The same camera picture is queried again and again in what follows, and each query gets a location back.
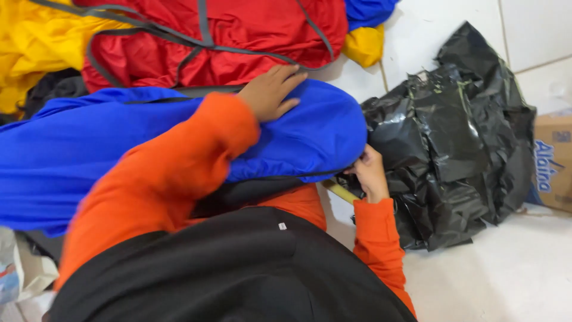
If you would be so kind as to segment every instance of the yellow fabric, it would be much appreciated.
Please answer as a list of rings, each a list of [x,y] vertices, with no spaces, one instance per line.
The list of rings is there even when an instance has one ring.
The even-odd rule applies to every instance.
[[[345,35],[341,52],[362,67],[369,67],[383,56],[383,24],[376,28],[361,27]]]
[[[71,4],[71,0],[56,0]],[[0,112],[14,113],[46,72],[80,70],[92,35],[130,24],[79,17],[28,0],[0,0]]]

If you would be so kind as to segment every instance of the black bag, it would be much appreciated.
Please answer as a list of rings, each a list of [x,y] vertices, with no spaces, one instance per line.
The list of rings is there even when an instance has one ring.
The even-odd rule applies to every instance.
[[[533,123],[505,62],[470,23],[443,45],[439,67],[362,103],[368,143],[383,155],[401,245],[471,242],[525,200]],[[337,181],[364,197],[355,176]]]

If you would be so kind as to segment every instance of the cardboard box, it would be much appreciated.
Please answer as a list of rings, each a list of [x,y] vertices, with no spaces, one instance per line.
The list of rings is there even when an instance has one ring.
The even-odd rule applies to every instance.
[[[572,211],[572,108],[538,116],[528,202]]]

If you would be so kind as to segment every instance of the orange long-sleeve shirt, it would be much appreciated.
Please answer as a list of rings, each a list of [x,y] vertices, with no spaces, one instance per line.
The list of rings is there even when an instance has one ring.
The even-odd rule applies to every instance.
[[[157,230],[177,231],[196,221],[196,201],[214,192],[232,159],[258,141],[259,124],[232,95],[207,95],[197,112],[166,133],[128,151],[81,202],[72,219],[55,283],[59,290],[84,263],[104,250]],[[325,230],[315,184],[262,203],[307,219]],[[354,253],[415,314],[404,289],[393,201],[356,201]]]

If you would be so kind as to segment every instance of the hand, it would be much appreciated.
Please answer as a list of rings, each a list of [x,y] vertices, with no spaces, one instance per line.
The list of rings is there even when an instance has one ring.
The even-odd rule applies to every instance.
[[[276,120],[300,102],[300,99],[282,102],[308,77],[307,73],[290,77],[298,69],[297,65],[276,65],[250,81],[237,95],[250,106],[259,122]]]
[[[378,203],[390,197],[386,174],[383,170],[382,155],[369,144],[366,144],[362,156],[353,163],[353,167],[345,170],[344,173],[357,175],[368,203]]]

